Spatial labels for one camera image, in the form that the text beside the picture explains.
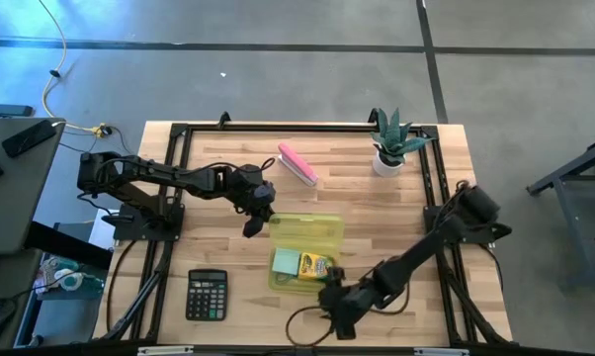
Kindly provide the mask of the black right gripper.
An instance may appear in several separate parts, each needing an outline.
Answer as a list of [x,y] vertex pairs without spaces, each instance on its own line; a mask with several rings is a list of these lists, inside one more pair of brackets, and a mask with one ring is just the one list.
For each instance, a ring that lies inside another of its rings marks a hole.
[[319,306],[331,321],[331,330],[339,340],[356,338],[355,324],[373,306],[377,291],[371,285],[343,286],[346,279],[342,267],[330,268],[330,285],[318,293]]

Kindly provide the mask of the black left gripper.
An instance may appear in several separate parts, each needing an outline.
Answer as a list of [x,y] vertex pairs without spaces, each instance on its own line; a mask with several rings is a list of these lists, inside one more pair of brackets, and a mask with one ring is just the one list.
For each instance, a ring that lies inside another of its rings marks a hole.
[[271,205],[276,190],[263,178],[262,169],[252,164],[237,167],[227,175],[226,182],[225,198],[237,211],[251,216],[242,230],[242,234],[250,238],[262,230],[265,221],[274,213]]

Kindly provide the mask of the yellow crayon box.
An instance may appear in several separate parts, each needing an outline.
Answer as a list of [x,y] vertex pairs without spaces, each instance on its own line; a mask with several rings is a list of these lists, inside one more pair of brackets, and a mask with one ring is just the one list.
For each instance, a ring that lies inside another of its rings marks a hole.
[[301,280],[322,280],[328,276],[328,269],[335,266],[332,257],[304,252],[299,257],[297,277]]

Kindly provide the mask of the blue sticky notes pad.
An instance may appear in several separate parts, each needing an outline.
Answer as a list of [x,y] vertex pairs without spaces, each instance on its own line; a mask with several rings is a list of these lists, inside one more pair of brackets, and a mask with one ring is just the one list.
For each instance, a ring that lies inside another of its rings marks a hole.
[[299,251],[286,248],[276,248],[272,262],[272,271],[296,276],[298,274],[300,256],[301,253]]

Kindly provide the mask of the yellow translucent plastic box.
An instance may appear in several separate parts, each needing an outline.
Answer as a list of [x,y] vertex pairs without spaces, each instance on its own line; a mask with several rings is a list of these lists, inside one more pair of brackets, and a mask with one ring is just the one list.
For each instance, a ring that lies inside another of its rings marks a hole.
[[272,243],[269,261],[268,284],[277,292],[317,294],[325,285],[322,280],[301,280],[272,271],[276,248],[286,248],[330,256],[339,265],[340,247],[344,239],[345,224],[339,216],[318,214],[275,214],[271,217],[269,232]]

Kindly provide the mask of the pink and white stapler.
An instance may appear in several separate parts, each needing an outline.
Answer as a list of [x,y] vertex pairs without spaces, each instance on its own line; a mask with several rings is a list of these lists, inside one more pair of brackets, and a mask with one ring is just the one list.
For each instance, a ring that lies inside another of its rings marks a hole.
[[316,185],[318,181],[317,174],[301,156],[283,142],[278,144],[278,150],[280,152],[278,156],[280,161],[304,184],[310,187]]

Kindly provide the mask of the black calculator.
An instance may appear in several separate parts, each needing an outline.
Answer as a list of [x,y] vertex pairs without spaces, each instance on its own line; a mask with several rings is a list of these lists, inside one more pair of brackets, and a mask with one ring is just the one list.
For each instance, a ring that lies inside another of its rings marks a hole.
[[228,278],[225,270],[188,271],[185,317],[190,321],[223,321],[227,315]]

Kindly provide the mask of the white plant pot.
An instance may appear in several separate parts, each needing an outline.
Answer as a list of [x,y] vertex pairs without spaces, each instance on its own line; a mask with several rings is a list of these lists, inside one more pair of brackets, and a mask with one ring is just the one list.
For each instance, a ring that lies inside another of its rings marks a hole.
[[397,162],[389,162],[384,158],[384,156],[377,151],[375,157],[373,158],[373,169],[374,171],[385,178],[395,177],[397,176],[401,168],[405,165],[404,162],[397,163]]

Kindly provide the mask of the white paper sheet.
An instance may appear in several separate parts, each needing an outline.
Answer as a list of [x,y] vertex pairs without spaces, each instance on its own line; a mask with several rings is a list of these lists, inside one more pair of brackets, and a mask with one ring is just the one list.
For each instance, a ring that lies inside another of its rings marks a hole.
[[103,220],[108,214],[105,210],[99,209],[93,222],[88,242],[103,249],[114,247],[115,227]]

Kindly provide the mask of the green snake plant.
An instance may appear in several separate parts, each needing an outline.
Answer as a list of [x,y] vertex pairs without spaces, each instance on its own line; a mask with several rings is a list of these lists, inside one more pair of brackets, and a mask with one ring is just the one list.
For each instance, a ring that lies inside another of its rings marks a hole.
[[394,167],[405,162],[407,153],[423,148],[431,137],[412,137],[408,134],[411,123],[402,124],[399,109],[396,108],[389,117],[381,108],[374,109],[377,130],[371,133],[378,159],[386,166]]

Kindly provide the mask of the teal patterned pouch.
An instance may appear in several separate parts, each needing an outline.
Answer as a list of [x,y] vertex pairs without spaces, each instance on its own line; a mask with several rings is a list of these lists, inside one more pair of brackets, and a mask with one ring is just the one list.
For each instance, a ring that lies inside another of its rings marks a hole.
[[34,282],[38,301],[95,300],[102,297],[107,272],[63,257],[42,261]]

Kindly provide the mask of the grey side desk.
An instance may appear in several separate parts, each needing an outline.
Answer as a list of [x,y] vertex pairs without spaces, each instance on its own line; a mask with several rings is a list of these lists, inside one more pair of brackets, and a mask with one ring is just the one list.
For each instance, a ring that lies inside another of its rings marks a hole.
[[62,136],[60,119],[53,122],[54,135],[16,157],[6,153],[2,142],[41,121],[0,119],[0,255],[20,250],[27,239],[48,172]]

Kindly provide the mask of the black smartphone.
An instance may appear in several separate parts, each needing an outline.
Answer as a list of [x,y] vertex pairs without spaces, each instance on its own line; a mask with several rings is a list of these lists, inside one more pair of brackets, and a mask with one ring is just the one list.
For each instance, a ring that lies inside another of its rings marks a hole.
[[40,121],[2,141],[2,147],[9,157],[17,157],[56,135],[49,120]]

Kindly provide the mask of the black power strip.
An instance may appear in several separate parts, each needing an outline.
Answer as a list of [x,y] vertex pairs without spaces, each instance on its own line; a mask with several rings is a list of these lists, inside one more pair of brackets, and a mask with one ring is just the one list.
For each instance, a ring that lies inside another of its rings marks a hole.
[[0,104],[0,117],[30,117],[33,113],[31,106]]

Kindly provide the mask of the black aluminium table frame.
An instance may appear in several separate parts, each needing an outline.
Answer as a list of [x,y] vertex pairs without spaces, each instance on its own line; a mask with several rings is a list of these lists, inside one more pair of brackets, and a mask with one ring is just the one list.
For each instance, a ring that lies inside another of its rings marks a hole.
[[[479,186],[462,126],[412,126],[410,137],[432,140],[408,153],[391,178],[373,169],[376,130],[370,123],[149,122],[139,155],[184,169],[274,158],[263,171],[276,190],[274,215],[339,216],[345,227],[338,267],[345,270],[343,285],[351,286],[427,234],[425,207],[442,207],[462,180]],[[315,186],[280,161],[281,142],[315,171]],[[150,183],[135,186],[176,199],[185,213],[177,240],[125,240],[115,250],[94,331],[112,352],[136,355],[139,347],[193,345],[191,356],[365,356],[413,355],[416,347],[434,347],[492,356],[513,346],[495,263],[477,244],[447,246],[428,259],[389,306],[371,309],[355,324],[355,339],[339,340],[319,307],[325,285],[317,294],[269,287],[269,222],[247,238],[242,230],[249,218],[225,199],[202,200]],[[225,320],[186,320],[193,269],[227,272]]]

